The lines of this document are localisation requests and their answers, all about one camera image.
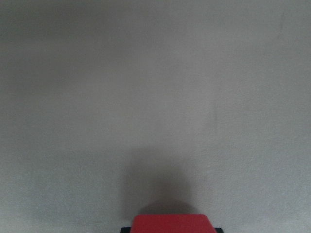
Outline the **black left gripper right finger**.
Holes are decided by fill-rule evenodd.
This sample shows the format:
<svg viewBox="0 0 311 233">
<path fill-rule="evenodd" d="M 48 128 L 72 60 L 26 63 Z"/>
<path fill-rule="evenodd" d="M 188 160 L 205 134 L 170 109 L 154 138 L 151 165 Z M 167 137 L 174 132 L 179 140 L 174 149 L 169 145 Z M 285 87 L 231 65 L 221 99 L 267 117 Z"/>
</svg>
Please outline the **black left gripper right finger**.
<svg viewBox="0 0 311 233">
<path fill-rule="evenodd" d="M 222 228 L 214 228 L 216 233 L 223 233 L 223 229 Z"/>
</svg>

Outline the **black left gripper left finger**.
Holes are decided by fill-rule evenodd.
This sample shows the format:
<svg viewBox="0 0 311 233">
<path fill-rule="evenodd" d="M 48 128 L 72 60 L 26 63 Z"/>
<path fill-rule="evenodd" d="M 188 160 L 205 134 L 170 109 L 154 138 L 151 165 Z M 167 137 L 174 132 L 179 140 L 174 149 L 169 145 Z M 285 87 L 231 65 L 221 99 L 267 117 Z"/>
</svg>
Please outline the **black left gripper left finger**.
<svg viewBox="0 0 311 233">
<path fill-rule="evenodd" d="M 120 229 L 120 233 L 130 233 L 131 232 L 131 227 L 122 227 Z"/>
</svg>

